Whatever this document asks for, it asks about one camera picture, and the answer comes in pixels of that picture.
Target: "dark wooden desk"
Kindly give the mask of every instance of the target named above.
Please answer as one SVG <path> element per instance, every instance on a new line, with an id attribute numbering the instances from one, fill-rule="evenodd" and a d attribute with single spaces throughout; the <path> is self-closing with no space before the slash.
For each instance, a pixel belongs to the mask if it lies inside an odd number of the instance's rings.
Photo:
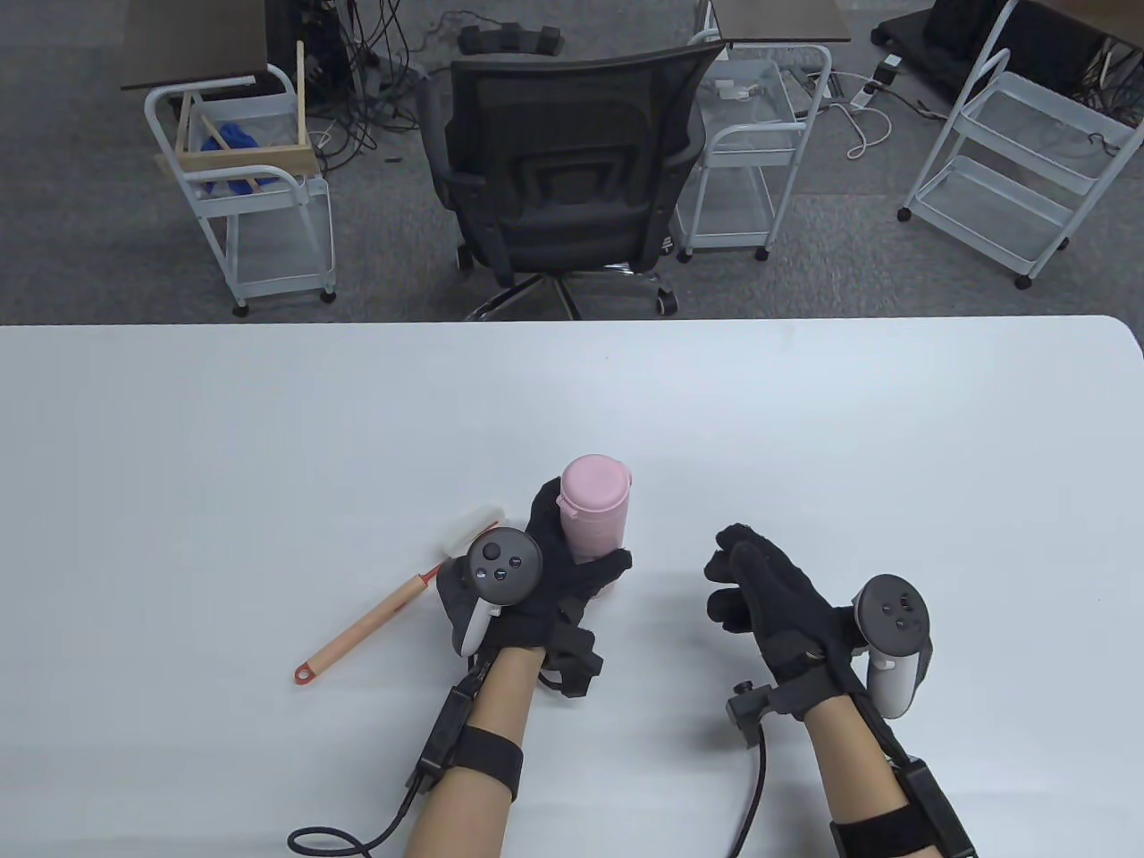
<path id="1" fill-rule="evenodd" d="M 850 41 L 834 0 L 712 0 L 728 41 Z"/>
<path id="2" fill-rule="evenodd" d="M 263 0 L 132 0 L 122 51 L 124 89 L 264 72 Z"/>
<path id="3" fill-rule="evenodd" d="M 1033 0 L 1033 2 L 1144 50 L 1142 0 Z"/>

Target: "chair caster wheel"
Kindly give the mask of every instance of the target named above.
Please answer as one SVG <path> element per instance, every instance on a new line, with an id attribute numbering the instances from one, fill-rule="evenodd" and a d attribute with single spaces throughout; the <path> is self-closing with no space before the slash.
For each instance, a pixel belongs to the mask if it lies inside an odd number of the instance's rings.
<path id="1" fill-rule="evenodd" d="M 659 289 L 656 293 L 656 313 L 661 318 L 675 316 L 680 311 L 680 302 L 675 300 L 675 293 L 667 289 Z"/>
<path id="2" fill-rule="evenodd" d="M 468 245 L 460 245 L 456 248 L 456 270 L 461 273 L 468 273 L 475 268 L 472 261 L 472 251 L 469 249 Z"/>

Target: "controller grip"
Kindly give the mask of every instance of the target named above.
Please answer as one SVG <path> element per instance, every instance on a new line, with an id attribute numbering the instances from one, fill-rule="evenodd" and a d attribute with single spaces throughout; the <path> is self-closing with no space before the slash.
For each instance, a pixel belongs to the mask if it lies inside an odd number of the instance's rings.
<path id="1" fill-rule="evenodd" d="M 895 658 L 869 649 L 866 690 L 883 718 L 900 718 L 914 701 L 921 682 L 919 653 Z"/>
<path id="2" fill-rule="evenodd" d="M 480 642 L 485 639 L 488 623 L 493 617 L 500 615 L 500 605 L 485 602 L 483 598 L 477 599 L 477 604 L 474 605 L 472 613 L 469 615 L 469 625 L 464 629 L 464 637 L 461 639 L 461 658 L 475 656 L 477 650 L 480 649 Z"/>

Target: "human arm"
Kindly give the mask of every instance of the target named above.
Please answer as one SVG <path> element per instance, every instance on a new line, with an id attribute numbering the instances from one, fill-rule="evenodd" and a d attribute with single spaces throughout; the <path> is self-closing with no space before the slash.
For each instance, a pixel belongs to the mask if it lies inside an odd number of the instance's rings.
<path id="1" fill-rule="evenodd" d="M 937 858 L 923 811 L 907 800 L 856 706 L 868 698 L 850 664 L 861 638 L 852 611 L 832 607 L 749 527 L 732 525 L 715 539 L 720 550 L 704 574 L 734 586 L 710 594 L 707 614 L 728 631 L 753 634 L 778 685 L 770 706 L 807 724 L 840 850 Z"/>
<path id="2" fill-rule="evenodd" d="M 525 530 L 540 553 L 539 580 L 519 602 L 503 605 L 490 620 L 475 656 L 478 670 L 485 665 L 491 667 L 476 693 L 468 724 L 507 739 L 517 748 L 541 669 L 561 675 L 559 690 L 565 696 L 587 692 L 603 662 L 591 651 L 595 637 L 579 628 L 583 605 L 631 566 L 631 555 L 625 550 L 575 564 L 561 525 L 558 494 L 559 479 L 541 487 Z M 486 539 L 494 539 L 496 533 L 491 531 Z M 516 567 L 506 564 L 506 569 Z M 437 577 L 437 591 L 453 623 L 458 654 L 476 604 L 470 572 L 469 561 L 458 558 Z M 586 673 L 577 669 L 578 654 L 589 660 Z M 461 747 L 463 738 L 454 749 Z M 453 760 L 462 756 L 458 750 Z M 434 787 L 411 836 L 407 858 L 495 858 L 505 840 L 513 797 L 502 781 L 464 768 L 463 762 L 455 763 Z"/>
<path id="3" fill-rule="evenodd" d="M 909 803 L 849 696 L 824 700 L 807 713 L 803 723 L 815 746 L 835 824 L 873 819 Z M 942 853 L 936 847 L 927 847 L 911 858 L 942 858 Z"/>
<path id="4" fill-rule="evenodd" d="M 542 649 L 501 650 L 477 694 L 469 725 L 511 741 L 524 739 Z M 413 827 L 406 858 L 496 858 L 513 795 L 499 780 L 454 768 L 434 787 Z"/>

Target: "wooden frame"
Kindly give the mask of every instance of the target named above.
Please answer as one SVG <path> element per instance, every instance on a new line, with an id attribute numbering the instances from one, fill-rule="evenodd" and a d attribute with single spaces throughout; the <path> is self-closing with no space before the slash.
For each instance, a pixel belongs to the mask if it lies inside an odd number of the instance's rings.
<path id="1" fill-rule="evenodd" d="M 296 72 L 297 85 L 297 141 L 286 145 L 257 146 L 255 149 L 220 149 L 210 152 L 190 151 L 190 117 L 192 100 L 189 93 L 183 94 L 182 113 L 178 121 L 178 132 L 175 137 L 175 157 L 184 173 L 197 173 L 207 169 L 225 169 L 228 167 L 254 167 L 269 165 L 278 167 L 292 176 L 309 178 L 320 173 L 318 158 L 313 153 L 313 145 L 310 143 L 310 133 L 305 127 L 305 49 L 302 42 L 296 43 Z M 156 156 L 159 168 L 170 175 L 170 165 L 162 154 Z"/>

